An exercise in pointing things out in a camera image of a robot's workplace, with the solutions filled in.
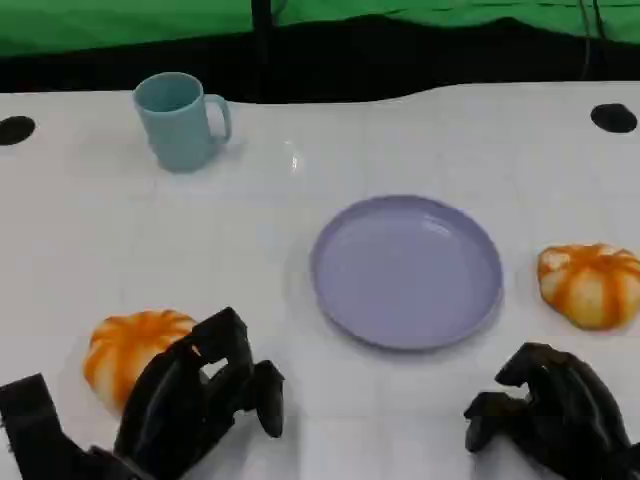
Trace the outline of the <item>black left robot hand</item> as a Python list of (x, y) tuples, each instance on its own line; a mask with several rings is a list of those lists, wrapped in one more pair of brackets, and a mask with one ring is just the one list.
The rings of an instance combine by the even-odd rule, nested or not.
[(283, 433), (284, 378), (254, 362), (247, 326), (226, 307), (156, 355), (126, 403), (114, 455), (137, 479), (179, 479), (234, 425), (256, 412), (272, 438)]

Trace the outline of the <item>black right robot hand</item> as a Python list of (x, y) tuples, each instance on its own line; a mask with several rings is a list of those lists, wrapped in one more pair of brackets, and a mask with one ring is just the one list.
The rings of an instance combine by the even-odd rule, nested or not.
[(630, 441), (617, 401), (589, 364), (548, 344), (527, 342), (495, 381), (526, 385), (528, 396), (478, 393), (463, 413), (468, 452), (477, 454), (503, 436), (564, 479), (639, 477), (639, 445)]

